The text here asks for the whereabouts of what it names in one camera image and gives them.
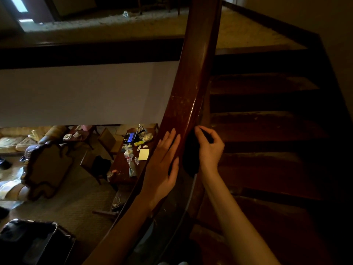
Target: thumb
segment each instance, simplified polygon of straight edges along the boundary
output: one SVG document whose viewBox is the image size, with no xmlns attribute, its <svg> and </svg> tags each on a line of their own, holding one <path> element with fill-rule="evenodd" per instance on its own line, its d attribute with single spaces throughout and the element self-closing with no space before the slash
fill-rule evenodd
<svg viewBox="0 0 353 265">
<path fill-rule="evenodd" d="M 207 138 L 205 137 L 205 135 L 202 133 L 201 129 L 198 126 L 195 127 L 195 135 L 200 145 L 204 145 L 206 143 L 208 144 Z"/>
</svg>

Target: person's left hand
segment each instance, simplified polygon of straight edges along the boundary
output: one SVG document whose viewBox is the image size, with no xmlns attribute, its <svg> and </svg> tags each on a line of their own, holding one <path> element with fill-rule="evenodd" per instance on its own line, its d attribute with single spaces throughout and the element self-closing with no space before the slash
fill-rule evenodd
<svg viewBox="0 0 353 265">
<path fill-rule="evenodd" d="M 163 140 L 159 140 L 157 148 L 146 167 L 145 178 L 139 196 L 148 201 L 151 210 L 156 207 L 160 200 L 167 196 L 177 180 L 179 157 L 175 158 L 172 171 L 170 176 L 168 176 L 169 166 L 180 143 L 180 134 L 178 134 L 171 146 L 175 134 L 174 128 L 170 133 L 168 131 L 165 133 Z"/>
</svg>

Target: wooden handrail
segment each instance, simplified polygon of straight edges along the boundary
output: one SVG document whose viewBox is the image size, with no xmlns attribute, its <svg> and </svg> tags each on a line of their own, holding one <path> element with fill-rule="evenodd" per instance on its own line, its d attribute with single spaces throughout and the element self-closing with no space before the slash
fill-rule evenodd
<svg viewBox="0 0 353 265">
<path fill-rule="evenodd" d="M 216 50 L 220 17 L 221 0 L 192 0 L 178 71 L 156 137 L 156 141 L 162 139 L 165 132 L 173 128 L 181 134 L 180 146 L 175 155 L 181 159 L 179 162 L 180 171 L 183 171 L 182 156 L 185 141 L 189 132 L 197 124 L 206 93 Z M 150 150 L 150 156 L 152 156 L 153 151 L 154 149 Z M 135 197 L 140 193 L 144 173 L 145 170 L 139 177 L 114 224 L 121 219 Z M 144 225 L 141 229 L 142 234 L 148 226 L 149 224 Z"/>
</svg>

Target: black object in hand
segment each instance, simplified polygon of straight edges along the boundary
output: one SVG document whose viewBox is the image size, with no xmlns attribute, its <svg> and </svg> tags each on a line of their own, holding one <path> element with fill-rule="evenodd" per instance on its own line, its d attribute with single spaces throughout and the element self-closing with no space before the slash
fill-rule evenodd
<svg viewBox="0 0 353 265">
<path fill-rule="evenodd" d="M 211 134 L 201 129 L 209 143 L 213 143 L 214 140 Z M 200 144 L 195 135 L 195 129 L 192 129 L 186 138 L 185 149 L 183 155 L 183 168 L 191 176 L 194 177 L 198 173 L 200 167 Z"/>
</svg>

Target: hand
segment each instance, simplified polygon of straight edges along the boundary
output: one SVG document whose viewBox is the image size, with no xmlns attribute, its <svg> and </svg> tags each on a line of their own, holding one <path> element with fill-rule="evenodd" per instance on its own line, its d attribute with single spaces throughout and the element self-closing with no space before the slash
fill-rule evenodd
<svg viewBox="0 0 353 265">
<path fill-rule="evenodd" d="M 214 139 L 213 143 L 209 143 L 201 129 L 209 133 Z M 213 129 L 204 126 L 195 127 L 195 135 L 200 143 L 200 168 L 204 175 L 218 173 L 217 166 L 222 156 L 224 143 L 219 135 Z"/>
<path fill-rule="evenodd" d="M 165 133 L 163 140 L 159 140 L 157 148 L 146 167 L 140 197 L 148 201 L 151 210 L 156 207 L 160 200 L 167 196 L 177 180 L 179 157 L 175 158 L 172 171 L 170 176 L 168 176 L 169 166 L 180 143 L 180 134 L 178 134 L 170 147 L 175 134 L 174 128 L 170 133 L 168 131 Z"/>
</svg>

